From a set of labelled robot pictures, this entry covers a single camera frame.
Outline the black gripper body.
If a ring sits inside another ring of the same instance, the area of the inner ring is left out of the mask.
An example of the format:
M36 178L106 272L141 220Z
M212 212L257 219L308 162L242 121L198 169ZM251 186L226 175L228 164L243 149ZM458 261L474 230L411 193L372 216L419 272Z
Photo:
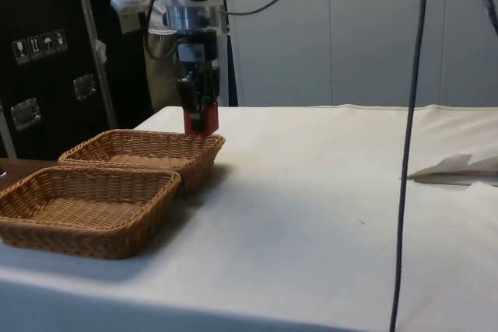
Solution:
M186 73L218 69L219 52L216 31L179 33L177 59Z

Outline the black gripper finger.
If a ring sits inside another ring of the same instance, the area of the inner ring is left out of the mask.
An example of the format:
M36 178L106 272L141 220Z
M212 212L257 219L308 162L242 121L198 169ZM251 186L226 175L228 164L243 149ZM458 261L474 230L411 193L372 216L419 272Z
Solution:
M197 83L194 72L188 72L183 78L177 80L177 91L184 111L186 132L205 131L203 101Z
M220 86L220 69L211 67L205 71L204 106L212 107L218 104Z

